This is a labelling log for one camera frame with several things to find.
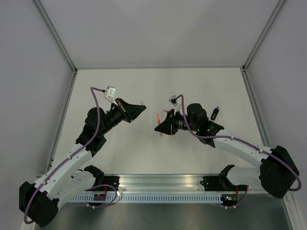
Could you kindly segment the orange highlighter pen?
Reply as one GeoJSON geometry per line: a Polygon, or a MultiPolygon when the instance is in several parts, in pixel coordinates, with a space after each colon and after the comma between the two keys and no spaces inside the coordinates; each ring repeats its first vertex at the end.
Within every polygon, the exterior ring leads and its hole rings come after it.
{"type": "Polygon", "coordinates": [[[161,124],[161,120],[160,120],[160,116],[159,114],[157,114],[157,124],[160,125],[161,124]]]}

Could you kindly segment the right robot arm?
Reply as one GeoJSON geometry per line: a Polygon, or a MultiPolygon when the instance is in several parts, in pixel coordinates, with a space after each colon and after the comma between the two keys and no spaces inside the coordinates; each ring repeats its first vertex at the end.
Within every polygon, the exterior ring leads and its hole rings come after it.
{"type": "Polygon", "coordinates": [[[288,151],[251,144],[234,136],[223,126],[211,121],[199,103],[192,103],[186,112],[171,109],[155,131],[173,136],[179,130],[191,131],[201,143],[225,150],[247,162],[251,168],[227,165],[218,175],[219,186],[230,190],[234,186],[262,187],[275,198],[283,198],[293,191],[299,171],[288,151]]]}

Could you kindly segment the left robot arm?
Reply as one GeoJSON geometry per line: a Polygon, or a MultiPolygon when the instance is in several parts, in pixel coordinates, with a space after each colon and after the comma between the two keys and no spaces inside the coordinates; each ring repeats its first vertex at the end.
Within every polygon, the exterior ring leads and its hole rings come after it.
{"type": "Polygon", "coordinates": [[[98,191],[104,186],[104,172],[90,165],[80,176],[73,176],[79,168],[106,143],[105,134],[120,122],[131,123],[146,106],[129,104],[116,98],[109,111],[99,106],[90,109],[85,125],[69,153],[43,176],[33,183],[24,182],[19,188],[19,209],[24,214],[25,224],[48,225],[58,211],[84,190],[98,191]]]}

